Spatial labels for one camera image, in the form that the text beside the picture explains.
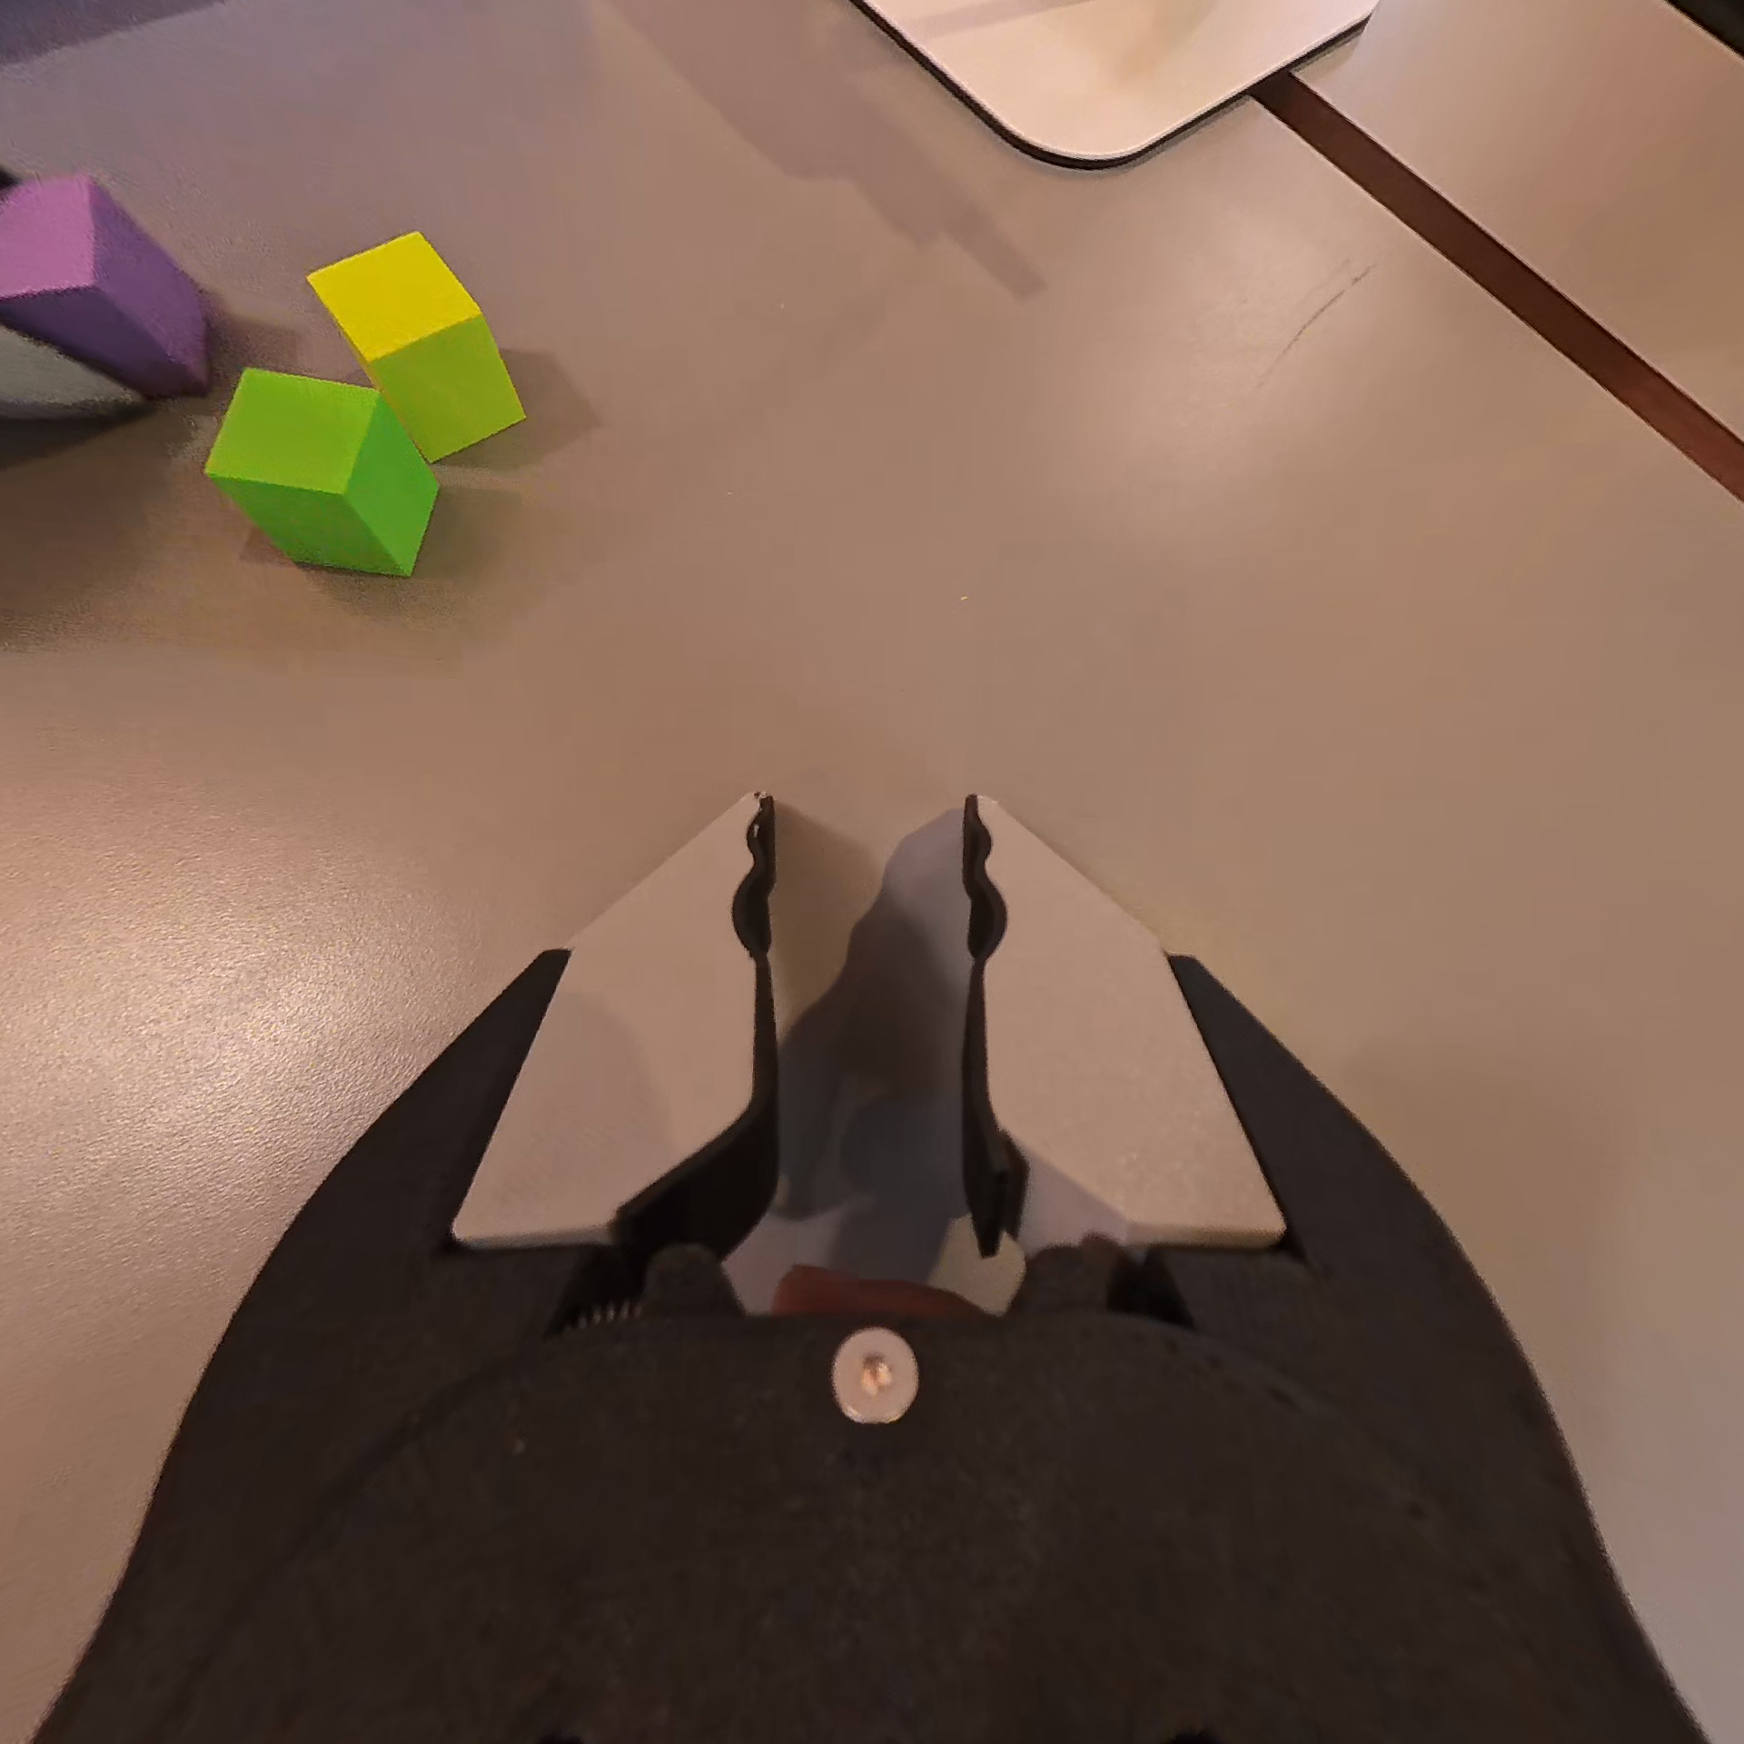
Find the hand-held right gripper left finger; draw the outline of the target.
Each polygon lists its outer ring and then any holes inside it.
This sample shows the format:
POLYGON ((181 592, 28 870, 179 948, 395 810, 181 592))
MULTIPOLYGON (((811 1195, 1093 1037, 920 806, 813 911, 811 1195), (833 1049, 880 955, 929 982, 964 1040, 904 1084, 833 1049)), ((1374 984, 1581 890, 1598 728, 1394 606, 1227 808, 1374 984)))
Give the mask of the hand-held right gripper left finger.
POLYGON ((733 1253, 780 1173, 775 797, 738 797, 566 944, 451 1224, 471 1249, 733 1253))

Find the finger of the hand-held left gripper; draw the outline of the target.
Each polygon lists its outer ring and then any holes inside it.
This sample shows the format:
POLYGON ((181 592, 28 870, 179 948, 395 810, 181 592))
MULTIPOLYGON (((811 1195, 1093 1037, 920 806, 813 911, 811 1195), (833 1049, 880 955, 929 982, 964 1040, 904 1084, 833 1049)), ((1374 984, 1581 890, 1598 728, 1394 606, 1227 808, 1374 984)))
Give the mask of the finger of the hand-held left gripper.
POLYGON ((106 421, 144 395, 48 341, 3 326, 4 421, 106 421))

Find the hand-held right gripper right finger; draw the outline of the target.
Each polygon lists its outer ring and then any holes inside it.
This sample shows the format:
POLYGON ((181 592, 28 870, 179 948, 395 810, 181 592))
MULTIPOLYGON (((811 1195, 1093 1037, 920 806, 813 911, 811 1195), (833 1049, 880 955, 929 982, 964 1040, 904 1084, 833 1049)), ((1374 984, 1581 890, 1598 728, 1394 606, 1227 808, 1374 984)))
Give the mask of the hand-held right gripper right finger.
POLYGON ((965 799, 962 866, 980 1255, 1274 1247, 1285 1213, 1162 940, 991 795, 965 799))

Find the purple foam cube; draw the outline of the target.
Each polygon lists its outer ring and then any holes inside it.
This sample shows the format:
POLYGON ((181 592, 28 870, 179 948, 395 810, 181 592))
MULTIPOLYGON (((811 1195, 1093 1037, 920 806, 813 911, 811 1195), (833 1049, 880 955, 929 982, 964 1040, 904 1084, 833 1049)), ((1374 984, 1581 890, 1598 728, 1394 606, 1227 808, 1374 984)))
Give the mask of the purple foam cube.
POLYGON ((210 388, 206 294, 88 174, 6 187, 3 323, 148 399, 210 388))

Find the green foam cube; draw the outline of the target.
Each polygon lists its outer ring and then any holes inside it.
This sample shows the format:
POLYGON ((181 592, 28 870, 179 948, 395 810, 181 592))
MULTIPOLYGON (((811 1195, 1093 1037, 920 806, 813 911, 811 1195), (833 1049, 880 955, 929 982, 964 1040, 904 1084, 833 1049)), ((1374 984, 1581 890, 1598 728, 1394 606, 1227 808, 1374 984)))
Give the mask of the green foam cube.
POLYGON ((204 474, 284 555, 330 570, 417 572, 440 483, 375 386, 242 370, 204 474))

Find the yellow foam cube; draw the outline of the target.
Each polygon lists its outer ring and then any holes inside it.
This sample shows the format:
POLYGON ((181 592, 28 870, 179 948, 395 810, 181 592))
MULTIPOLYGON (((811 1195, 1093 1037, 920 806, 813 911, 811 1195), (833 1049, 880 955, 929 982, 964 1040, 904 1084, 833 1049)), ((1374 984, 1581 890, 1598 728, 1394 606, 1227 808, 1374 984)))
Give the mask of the yellow foam cube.
POLYGON ((321 266, 308 283, 428 461, 526 421, 480 303, 424 232, 321 266))

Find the white document stand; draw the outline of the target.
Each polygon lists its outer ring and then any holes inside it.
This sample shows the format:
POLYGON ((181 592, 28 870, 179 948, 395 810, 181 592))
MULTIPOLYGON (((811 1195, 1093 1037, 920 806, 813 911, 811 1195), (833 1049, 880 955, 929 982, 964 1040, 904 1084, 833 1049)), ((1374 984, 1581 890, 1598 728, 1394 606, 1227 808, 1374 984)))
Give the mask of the white document stand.
POLYGON ((1376 1, 860 1, 1042 163, 1134 163, 1362 32, 1376 1))

